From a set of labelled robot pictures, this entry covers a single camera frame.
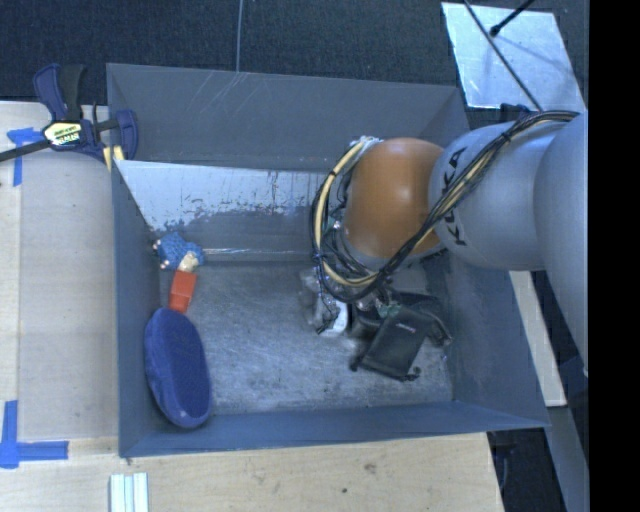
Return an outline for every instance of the yellow label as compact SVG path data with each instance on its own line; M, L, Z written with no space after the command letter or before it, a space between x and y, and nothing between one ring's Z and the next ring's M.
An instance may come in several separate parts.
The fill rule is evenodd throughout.
M54 146L64 146L79 141L81 132L79 123L54 123L44 131L44 136Z

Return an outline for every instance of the orange block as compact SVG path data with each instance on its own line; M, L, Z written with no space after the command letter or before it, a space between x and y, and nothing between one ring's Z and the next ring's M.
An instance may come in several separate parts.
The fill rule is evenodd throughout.
M169 291L169 309L180 313L187 312L193 297L193 290L196 287L196 278L197 276L193 272L176 270Z

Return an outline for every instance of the bin floor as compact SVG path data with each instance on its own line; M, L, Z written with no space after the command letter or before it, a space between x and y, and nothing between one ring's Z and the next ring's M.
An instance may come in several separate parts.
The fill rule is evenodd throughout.
M349 363L361 343L322 337L299 301L302 263L208 263L188 316L207 354L214 414L378 407L451 401L443 349L425 342L412 382L399 382ZM161 273L166 297L173 276Z

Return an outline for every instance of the dark floor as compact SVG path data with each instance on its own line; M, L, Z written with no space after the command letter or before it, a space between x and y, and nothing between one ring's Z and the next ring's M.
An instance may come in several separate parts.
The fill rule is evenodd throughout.
M521 3L476 0L474 5ZM588 0L538 0L530 9L554 13L588 106ZM35 100L32 77L52 62L87 66L80 91L84 104L107 103L107 62L459 85L441 12L435 0L3 2L0 99ZM486 110L469 110L468 116L472 128L499 119ZM535 278L569 382L575 348L544 274ZM572 406L588 456L586 396L578 393ZM542 430L490 437L499 445L500 478L507 460L507 512L565 510Z

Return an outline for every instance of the gray bin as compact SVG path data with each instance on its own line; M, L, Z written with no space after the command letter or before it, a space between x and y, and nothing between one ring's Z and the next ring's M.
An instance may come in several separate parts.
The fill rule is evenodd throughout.
M108 80L110 108L133 109L140 129L136 160L112 171L121 456L548 425L505 272L446 252L418 264L454 342L425 344L413 382L350 371L355 342L315 335L297 300L315 184L361 135L452 142L468 130L456 88L132 65L109 65ZM228 180L244 185L223 200ZM151 245L172 229L207 252L188 316L214 406L196 430L164 419L144 372L144 328L171 279Z

